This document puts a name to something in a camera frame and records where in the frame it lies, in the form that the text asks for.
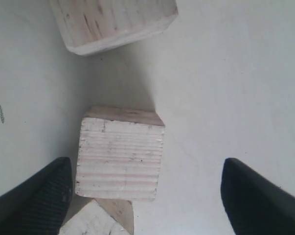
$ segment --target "wooden block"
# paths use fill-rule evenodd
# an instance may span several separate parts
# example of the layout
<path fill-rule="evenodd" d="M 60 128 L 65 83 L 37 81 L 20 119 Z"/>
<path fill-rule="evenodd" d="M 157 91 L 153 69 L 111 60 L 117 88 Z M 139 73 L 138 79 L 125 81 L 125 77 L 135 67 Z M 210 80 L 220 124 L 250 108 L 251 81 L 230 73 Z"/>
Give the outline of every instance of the wooden block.
<path fill-rule="evenodd" d="M 59 235 L 133 235 L 134 220 L 133 207 L 128 201 L 106 200 L 102 203 L 111 210 L 110 214 L 102 208 L 96 200 L 89 201 L 78 213 L 76 213 L 61 229 Z"/>
<path fill-rule="evenodd" d="M 49 0 L 69 51 L 89 55 L 163 32 L 175 0 Z"/>
<path fill-rule="evenodd" d="M 154 200 L 164 129 L 156 113 L 93 107 L 81 125 L 76 193 Z"/>

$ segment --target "wooden block face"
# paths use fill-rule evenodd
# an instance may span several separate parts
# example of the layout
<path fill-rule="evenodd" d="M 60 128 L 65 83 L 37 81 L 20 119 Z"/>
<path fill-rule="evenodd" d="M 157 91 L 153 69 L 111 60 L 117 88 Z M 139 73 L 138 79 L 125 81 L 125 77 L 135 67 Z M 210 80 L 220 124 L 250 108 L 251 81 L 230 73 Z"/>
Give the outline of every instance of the wooden block face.
<path fill-rule="evenodd" d="M 81 125 L 76 193 L 154 200 L 163 136 L 164 125 L 155 113 L 93 108 Z"/>
<path fill-rule="evenodd" d="M 85 205 L 59 232 L 59 235 L 86 234 L 133 235 L 115 221 L 95 200 Z"/>
<path fill-rule="evenodd" d="M 49 0 L 68 50 L 92 54 L 163 32 L 175 0 Z"/>

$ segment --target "wooden cube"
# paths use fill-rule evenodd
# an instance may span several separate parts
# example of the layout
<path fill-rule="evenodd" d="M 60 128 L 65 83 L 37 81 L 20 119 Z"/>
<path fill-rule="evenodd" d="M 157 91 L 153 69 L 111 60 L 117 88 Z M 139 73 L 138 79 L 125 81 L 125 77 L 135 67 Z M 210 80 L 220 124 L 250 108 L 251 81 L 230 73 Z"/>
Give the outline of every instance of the wooden cube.
<path fill-rule="evenodd" d="M 122 200 L 91 200 L 60 229 L 59 235 L 133 235 L 132 203 Z"/>
<path fill-rule="evenodd" d="M 78 55 L 163 32 L 177 17 L 175 0 L 49 0 L 65 45 Z"/>
<path fill-rule="evenodd" d="M 93 107 L 81 125 L 76 193 L 154 200 L 164 129 L 153 112 Z"/>

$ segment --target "textured rubber surface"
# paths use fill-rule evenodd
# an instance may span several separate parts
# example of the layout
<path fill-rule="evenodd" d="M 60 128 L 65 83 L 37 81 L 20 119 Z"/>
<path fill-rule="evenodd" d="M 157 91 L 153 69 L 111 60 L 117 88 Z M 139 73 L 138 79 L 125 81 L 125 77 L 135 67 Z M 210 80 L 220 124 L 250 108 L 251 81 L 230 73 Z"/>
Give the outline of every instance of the textured rubber surface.
<path fill-rule="evenodd" d="M 24 199 L 12 214 L 0 222 L 0 235 L 57 235 L 72 199 L 70 159 L 58 158 L 8 192 L 0 198 L 0 207 L 4 207 L 3 202 L 7 198 L 14 196 Z"/>
<path fill-rule="evenodd" d="M 295 235 L 295 198 L 237 159 L 226 159 L 221 197 L 237 235 Z"/>

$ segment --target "white floor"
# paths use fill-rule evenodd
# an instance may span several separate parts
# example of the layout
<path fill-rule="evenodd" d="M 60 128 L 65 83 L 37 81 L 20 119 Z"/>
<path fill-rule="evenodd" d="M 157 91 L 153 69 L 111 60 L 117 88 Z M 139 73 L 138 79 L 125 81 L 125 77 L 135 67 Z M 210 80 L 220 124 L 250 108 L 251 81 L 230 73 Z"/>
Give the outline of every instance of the white floor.
<path fill-rule="evenodd" d="M 295 196 L 295 0 L 178 0 L 160 36 L 91 58 L 66 51 L 46 0 L 0 0 L 0 195 L 77 155 L 94 104 L 166 124 L 158 197 L 137 235 L 233 235 L 225 158 Z"/>

